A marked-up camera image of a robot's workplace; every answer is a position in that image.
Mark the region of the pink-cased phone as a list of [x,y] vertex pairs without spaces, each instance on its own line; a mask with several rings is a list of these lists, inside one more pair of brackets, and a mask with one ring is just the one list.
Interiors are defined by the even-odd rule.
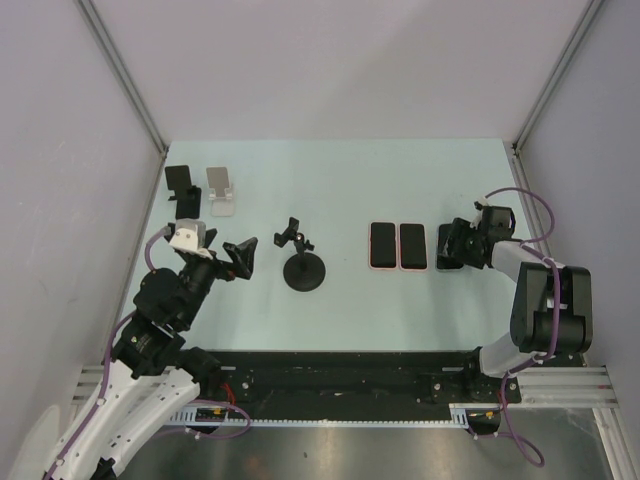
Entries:
[[399,225],[400,267],[409,271],[428,268],[426,231],[422,224]]
[[369,265],[373,269],[397,267],[396,226],[390,222],[372,222],[369,228]]

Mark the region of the black round-base phone stand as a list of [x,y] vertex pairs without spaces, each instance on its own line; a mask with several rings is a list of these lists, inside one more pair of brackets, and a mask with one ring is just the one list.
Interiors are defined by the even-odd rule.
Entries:
[[288,225],[281,233],[274,234],[274,244],[284,248],[293,243],[296,253],[283,266],[285,283],[297,292],[311,292],[318,288],[326,276],[323,260],[314,253],[315,246],[299,231],[299,220],[290,217]]

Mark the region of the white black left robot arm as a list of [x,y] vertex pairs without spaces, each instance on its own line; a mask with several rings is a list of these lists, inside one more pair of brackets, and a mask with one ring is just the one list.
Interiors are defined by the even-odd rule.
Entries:
[[215,281],[248,280],[258,240],[210,245],[217,232],[197,220],[178,220],[147,242],[147,273],[134,309],[112,330],[96,388],[48,459],[46,479],[115,479],[137,451],[178,410],[214,397],[222,367],[209,352],[185,348]]

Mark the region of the white-cased phone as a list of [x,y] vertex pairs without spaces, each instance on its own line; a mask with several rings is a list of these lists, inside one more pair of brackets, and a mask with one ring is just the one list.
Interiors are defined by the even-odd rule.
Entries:
[[437,231],[436,269],[438,271],[460,270],[464,264],[452,258],[448,252],[448,238],[451,224],[441,224]]

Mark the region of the white phone stand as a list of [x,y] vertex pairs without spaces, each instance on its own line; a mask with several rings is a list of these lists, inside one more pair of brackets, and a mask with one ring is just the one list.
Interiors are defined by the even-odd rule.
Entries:
[[206,177],[210,190],[211,215],[231,217],[235,213],[234,190],[226,167],[208,167]]

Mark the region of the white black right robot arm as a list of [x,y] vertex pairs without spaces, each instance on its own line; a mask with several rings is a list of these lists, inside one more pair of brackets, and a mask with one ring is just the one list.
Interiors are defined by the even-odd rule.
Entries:
[[479,366],[461,376],[463,393],[484,401],[499,377],[558,355],[586,353],[594,326],[590,271],[559,263],[516,238],[510,208],[477,209],[472,221],[457,217],[438,227],[436,265],[442,271],[492,269],[515,283],[508,332],[479,347]]

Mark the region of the black folding phone stand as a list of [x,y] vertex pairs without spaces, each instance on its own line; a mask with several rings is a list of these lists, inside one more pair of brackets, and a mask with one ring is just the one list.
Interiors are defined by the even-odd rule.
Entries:
[[189,166],[166,166],[164,173],[167,188],[172,192],[169,200],[176,202],[175,218],[199,219],[202,190],[192,182]]

